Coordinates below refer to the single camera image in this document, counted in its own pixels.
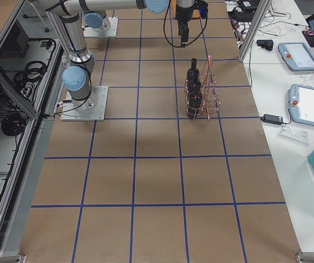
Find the dark wine bottle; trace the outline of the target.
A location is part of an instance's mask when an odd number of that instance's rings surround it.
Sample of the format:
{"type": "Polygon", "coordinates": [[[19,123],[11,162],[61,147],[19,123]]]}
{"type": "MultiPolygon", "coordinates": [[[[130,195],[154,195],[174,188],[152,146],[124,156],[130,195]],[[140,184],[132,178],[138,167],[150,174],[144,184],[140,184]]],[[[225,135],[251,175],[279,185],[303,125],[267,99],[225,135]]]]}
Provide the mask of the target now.
{"type": "Polygon", "coordinates": [[[202,95],[191,94],[189,96],[189,104],[187,108],[187,115],[189,118],[196,118],[199,113],[199,109],[201,108],[202,103],[202,95]]]}
{"type": "Polygon", "coordinates": [[[199,96],[201,93],[201,82],[190,82],[187,86],[187,91],[189,95],[199,96]]]}
{"type": "Polygon", "coordinates": [[[197,59],[191,59],[191,67],[187,71],[186,75],[188,82],[196,82],[199,79],[199,70],[197,68],[197,59]]]}

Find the lower teach pendant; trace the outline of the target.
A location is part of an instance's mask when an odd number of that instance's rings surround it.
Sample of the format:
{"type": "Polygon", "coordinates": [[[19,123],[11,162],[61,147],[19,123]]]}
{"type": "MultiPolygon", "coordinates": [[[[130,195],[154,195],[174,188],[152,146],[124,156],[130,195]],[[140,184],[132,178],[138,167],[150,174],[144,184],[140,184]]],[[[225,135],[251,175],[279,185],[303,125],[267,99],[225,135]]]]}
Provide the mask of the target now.
{"type": "Polygon", "coordinates": [[[301,84],[291,86],[289,113],[293,122],[314,126],[314,87],[301,84]]]}

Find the upper teach pendant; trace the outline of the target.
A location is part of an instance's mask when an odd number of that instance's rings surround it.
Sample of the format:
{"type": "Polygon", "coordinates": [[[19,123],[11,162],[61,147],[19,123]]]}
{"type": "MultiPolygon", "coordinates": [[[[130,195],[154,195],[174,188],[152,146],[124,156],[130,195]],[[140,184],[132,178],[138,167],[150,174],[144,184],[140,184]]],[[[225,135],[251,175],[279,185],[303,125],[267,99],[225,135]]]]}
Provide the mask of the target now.
{"type": "Polygon", "coordinates": [[[291,71],[314,71],[314,55],[305,43],[278,43],[278,51],[291,71]]]}

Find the small black device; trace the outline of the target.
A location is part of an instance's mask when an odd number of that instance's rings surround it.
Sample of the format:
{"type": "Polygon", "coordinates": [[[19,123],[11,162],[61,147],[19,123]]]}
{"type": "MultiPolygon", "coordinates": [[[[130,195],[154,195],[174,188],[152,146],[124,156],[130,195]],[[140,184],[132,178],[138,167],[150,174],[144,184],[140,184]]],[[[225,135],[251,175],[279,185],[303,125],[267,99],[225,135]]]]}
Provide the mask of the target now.
{"type": "Polygon", "coordinates": [[[273,40],[271,39],[259,39],[256,41],[258,47],[263,48],[267,51],[273,50],[273,40]]]}

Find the clear acrylic stand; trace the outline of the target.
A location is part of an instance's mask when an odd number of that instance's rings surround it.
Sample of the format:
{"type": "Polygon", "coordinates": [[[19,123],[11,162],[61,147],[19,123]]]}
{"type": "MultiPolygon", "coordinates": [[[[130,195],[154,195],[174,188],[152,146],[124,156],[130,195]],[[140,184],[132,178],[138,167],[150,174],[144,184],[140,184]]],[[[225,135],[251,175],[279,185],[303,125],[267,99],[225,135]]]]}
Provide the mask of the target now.
{"type": "Polygon", "coordinates": [[[286,139],[291,139],[293,141],[299,142],[305,146],[308,146],[309,143],[309,134],[306,131],[298,130],[292,132],[290,126],[282,125],[280,131],[278,132],[278,136],[281,136],[286,139]]]}

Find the aluminium frame post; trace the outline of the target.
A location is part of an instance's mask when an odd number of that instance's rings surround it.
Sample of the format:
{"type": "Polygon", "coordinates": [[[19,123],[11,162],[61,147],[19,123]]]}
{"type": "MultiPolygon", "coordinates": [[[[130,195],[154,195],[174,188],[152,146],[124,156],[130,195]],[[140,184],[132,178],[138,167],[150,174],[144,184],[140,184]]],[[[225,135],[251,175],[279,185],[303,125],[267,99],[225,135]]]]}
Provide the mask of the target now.
{"type": "Polygon", "coordinates": [[[254,17],[252,19],[252,22],[250,24],[249,30],[247,32],[247,35],[242,43],[241,49],[239,50],[238,54],[238,61],[243,62],[245,56],[250,50],[250,47],[252,46],[254,37],[259,29],[259,26],[261,25],[266,12],[271,4],[272,0],[262,0],[260,1],[258,8],[254,14],[254,17]]]}

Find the teach pendant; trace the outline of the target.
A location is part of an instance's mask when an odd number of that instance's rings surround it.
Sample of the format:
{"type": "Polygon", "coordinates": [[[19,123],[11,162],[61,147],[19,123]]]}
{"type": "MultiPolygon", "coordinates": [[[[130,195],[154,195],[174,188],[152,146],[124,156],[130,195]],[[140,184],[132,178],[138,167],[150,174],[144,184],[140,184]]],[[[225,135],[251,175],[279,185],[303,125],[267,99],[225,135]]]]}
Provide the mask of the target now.
{"type": "Polygon", "coordinates": [[[291,71],[314,71],[314,55],[305,43],[278,43],[278,51],[291,71]]]}
{"type": "Polygon", "coordinates": [[[289,113],[293,122],[314,126],[314,87],[301,84],[291,86],[289,113]]]}

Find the black power adapter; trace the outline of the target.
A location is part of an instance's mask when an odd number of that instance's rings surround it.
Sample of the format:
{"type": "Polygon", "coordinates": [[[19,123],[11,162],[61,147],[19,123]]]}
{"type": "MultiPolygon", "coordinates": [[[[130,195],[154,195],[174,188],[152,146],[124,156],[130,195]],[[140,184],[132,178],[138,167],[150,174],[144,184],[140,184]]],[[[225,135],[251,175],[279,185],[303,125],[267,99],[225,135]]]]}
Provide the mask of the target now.
{"type": "Polygon", "coordinates": [[[264,123],[270,123],[275,125],[283,124],[283,118],[281,116],[276,115],[264,114],[263,116],[260,117],[260,120],[264,123]]]}

